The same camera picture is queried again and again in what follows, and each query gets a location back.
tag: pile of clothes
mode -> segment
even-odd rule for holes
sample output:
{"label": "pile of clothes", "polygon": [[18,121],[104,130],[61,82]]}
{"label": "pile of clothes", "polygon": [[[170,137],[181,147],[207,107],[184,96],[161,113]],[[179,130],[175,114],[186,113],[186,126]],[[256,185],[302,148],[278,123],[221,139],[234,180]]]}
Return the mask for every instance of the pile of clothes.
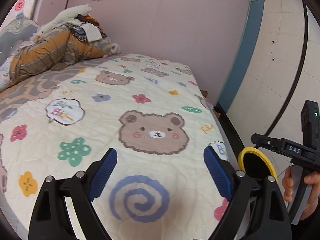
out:
{"label": "pile of clothes", "polygon": [[50,70],[56,64],[68,66],[119,54],[119,45],[112,43],[99,22],[88,15],[91,10],[88,5],[68,8],[42,26],[30,42],[20,46],[6,62],[10,66],[10,82],[5,87]]}

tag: bear ear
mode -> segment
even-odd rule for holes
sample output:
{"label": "bear ear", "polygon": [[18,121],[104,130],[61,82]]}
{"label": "bear ear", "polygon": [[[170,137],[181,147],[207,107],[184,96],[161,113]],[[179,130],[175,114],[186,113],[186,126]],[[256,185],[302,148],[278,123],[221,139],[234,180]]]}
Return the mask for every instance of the bear ear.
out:
{"label": "bear ear", "polygon": [[176,114],[176,113],[168,113],[164,116],[166,119],[170,121],[171,124],[178,126],[178,127],[183,127],[184,126],[184,120],[181,115]]}
{"label": "bear ear", "polygon": [[126,125],[127,123],[135,122],[138,119],[138,116],[141,115],[142,113],[137,112],[136,110],[127,111],[119,118],[119,121]]}

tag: gray upholstered headboard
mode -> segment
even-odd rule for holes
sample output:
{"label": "gray upholstered headboard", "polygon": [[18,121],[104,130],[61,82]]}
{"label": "gray upholstered headboard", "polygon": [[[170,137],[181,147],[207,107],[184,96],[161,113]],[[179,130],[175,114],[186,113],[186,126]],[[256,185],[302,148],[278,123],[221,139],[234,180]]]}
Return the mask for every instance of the gray upholstered headboard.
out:
{"label": "gray upholstered headboard", "polygon": [[22,16],[15,18],[0,32],[0,66],[22,41],[28,41],[39,25]]}

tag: quilted bedspread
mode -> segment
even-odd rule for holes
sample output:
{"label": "quilted bedspread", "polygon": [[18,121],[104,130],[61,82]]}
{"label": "quilted bedspread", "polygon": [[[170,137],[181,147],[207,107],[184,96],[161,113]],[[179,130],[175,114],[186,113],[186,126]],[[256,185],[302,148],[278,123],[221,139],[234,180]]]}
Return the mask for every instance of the quilted bedspread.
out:
{"label": "quilted bedspread", "polygon": [[118,161],[92,204],[113,240],[208,239],[219,223],[228,202],[203,151],[222,137],[189,67],[129,54],[53,69],[0,95],[1,208],[25,231],[46,176],[85,171],[110,147]]}

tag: gray handle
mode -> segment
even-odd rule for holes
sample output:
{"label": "gray handle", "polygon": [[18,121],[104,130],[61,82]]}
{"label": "gray handle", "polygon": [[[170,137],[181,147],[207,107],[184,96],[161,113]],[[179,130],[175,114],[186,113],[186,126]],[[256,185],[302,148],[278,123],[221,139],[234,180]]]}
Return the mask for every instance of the gray handle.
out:
{"label": "gray handle", "polygon": [[308,171],[304,171],[298,165],[291,166],[291,177],[293,179],[292,201],[288,204],[287,211],[291,219],[291,224],[297,225],[300,217],[306,207],[308,198],[311,193],[312,185],[306,185],[303,182],[304,176]]}

